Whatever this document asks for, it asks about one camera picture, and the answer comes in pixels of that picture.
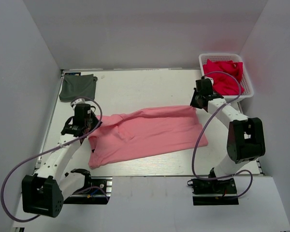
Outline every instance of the pink cloth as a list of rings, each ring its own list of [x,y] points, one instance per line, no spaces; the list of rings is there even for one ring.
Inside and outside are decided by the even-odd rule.
[[[146,108],[131,114],[103,116],[89,136],[89,166],[138,159],[193,148],[202,130],[190,106]],[[208,144],[203,135],[199,146]]]

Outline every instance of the gray wall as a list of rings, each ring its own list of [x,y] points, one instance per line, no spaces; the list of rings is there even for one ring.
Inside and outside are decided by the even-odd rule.
[[[39,150],[59,76],[22,0],[0,0],[0,188],[12,167]],[[21,180],[33,167],[24,166],[8,182],[5,196],[13,213]],[[0,204],[0,232],[11,224]]]
[[[61,69],[198,67],[239,53],[267,0],[24,0]]]
[[[244,111],[263,119],[261,165],[273,176],[290,221],[290,0],[268,1],[241,56],[255,90]]]

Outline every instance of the dark gray folded cloth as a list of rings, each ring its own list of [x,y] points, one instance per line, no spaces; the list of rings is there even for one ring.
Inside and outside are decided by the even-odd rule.
[[[70,102],[77,97],[95,98],[98,78],[91,75],[74,76],[64,75],[62,90],[59,94],[60,101]]]

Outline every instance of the table top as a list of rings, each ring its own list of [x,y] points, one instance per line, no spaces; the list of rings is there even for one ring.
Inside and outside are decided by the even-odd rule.
[[[82,75],[94,74],[97,78],[95,100],[102,108],[103,115],[131,113],[142,108],[188,105],[190,104],[195,80],[201,78],[200,70],[111,70],[82,72]],[[57,99],[50,129],[45,141],[44,150],[57,145],[60,132],[67,118],[72,116],[73,109],[69,103]],[[203,125],[210,114],[197,109],[197,116]],[[228,130],[216,118],[209,124],[205,135],[208,146],[199,147],[195,159],[195,170],[198,174],[208,175],[227,154],[226,142]],[[91,171],[92,176],[178,176],[192,175],[192,149],[134,159],[124,162],[107,164],[91,170],[88,166],[91,148],[86,139],[77,150],[65,172],[74,168],[84,168]],[[49,154],[42,157],[42,163]],[[256,161],[245,165],[253,174],[259,174]]]

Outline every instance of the white basket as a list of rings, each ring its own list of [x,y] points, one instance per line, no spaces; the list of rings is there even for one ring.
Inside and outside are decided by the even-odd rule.
[[[201,73],[204,75],[203,65],[207,63],[207,60],[210,61],[227,61],[232,60],[234,62],[243,62],[239,55],[237,54],[229,54],[229,53],[205,53],[199,55],[199,62],[201,67]],[[241,81],[242,87],[245,89],[245,91],[242,93],[242,95],[237,100],[238,102],[245,98],[251,98],[254,94],[252,84],[250,81],[250,78],[248,76],[248,73],[246,71],[245,65],[243,64],[243,76]],[[233,95],[224,95],[223,96],[226,100],[232,100],[236,96]]]

